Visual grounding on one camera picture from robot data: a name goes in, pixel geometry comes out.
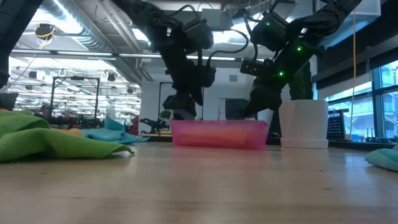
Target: translucent pink bin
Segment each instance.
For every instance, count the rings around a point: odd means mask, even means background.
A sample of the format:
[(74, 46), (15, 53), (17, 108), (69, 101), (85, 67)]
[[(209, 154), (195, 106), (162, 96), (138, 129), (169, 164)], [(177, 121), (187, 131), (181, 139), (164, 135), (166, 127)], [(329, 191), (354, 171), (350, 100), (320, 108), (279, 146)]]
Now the translucent pink bin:
[(174, 146), (264, 149), (263, 121), (172, 121)]

